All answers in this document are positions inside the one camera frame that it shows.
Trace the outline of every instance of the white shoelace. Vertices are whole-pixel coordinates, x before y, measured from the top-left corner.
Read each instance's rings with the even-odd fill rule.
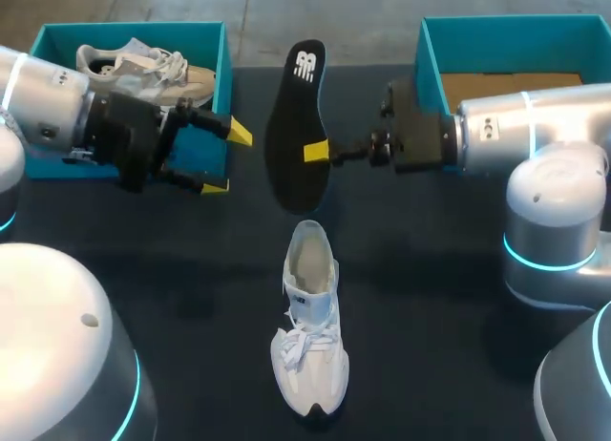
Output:
[[[281,344],[280,354],[286,368],[296,368],[309,350],[330,350],[331,346],[337,342],[338,327],[337,325],[329,326],[335,309],[335,305],[332,304],[327,319],[311,330],[306,330],[306,324],[296,323],[290,309],[285,313],[295,327],[286,333]]]
[[[151,69],[145,70],[144,73],[152,74],[165,69],[158,84],[163,81],[182,81],[189,67],[189,63],[182,57],[182,54],[179,52],[167,52],[161,48],[153,48],[153,51],[159,53],[159,58],[155,61],[157,65]]]

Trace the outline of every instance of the concrete floor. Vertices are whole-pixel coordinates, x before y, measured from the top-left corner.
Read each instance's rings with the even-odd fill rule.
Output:
[[[600,13],[611,0],[0,0],[0,44],[27,51],[44,23],[218,21],[236,65],[281,65],[317,37],[332,64],[412,62],[426,15]]]

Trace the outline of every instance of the white sneaker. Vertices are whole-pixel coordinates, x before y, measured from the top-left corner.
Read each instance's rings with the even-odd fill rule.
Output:
[[[280,391],[302,416],[331,415],[346,395],[349,361],[340,329],[338,278],[339,265],[323,227],[311,220],[299,223],[283,276],[292,329],[279,328],[270,351]]]
[[[216,74],[190,66],[179,52],[150,48],[136,38],[119,50],[97,50],[82,45],[76,52],[76,68],[90,78],[97,93],[119,91],[173,107],[180,97],[194,105],[205,104],[214,93]]]

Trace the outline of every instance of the teal shoe box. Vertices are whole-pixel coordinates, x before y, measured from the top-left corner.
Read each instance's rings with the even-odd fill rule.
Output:
[[[83,44],[116,50],[135,37],[150,47],[180,52],[194,66],[216,71],[212,111],[231,111],[231,54],[223,23],[107,23],[48,24],[43,26],[30,54],[70,69],[76,50]],[[180,130],[172,166],[191,172],[225,177],[226,142],[196,128]],[[117,176],[113,166],[69,165],[61,159],[28,157],[26,173],[31,179],[108,179]]]
[[[415,59],[420,106],[453,113],[465,98],[611,81],[601,16],[427,17]]]

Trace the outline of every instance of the black table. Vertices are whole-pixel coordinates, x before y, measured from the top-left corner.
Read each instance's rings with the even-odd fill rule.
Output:
[[[365,135],[384,85],[408,70],[330,68],[327,131]],[[234,149],[226,196],[166,185],[134,196],[104,182],[25,187],[15,237],[67,252],[100,279],[155,386],[158,440],[538,439],[533,380],[557,338],[534,334],[547,321],[504,301],[506,179],[397,177],[366,162],[332,173],[312,217],[340,263],[345,411],[318,434],[292,417],[269,358],[299,221],[277,206],[263,166],[280,75],[236,70],[234,113],[256,145]]]

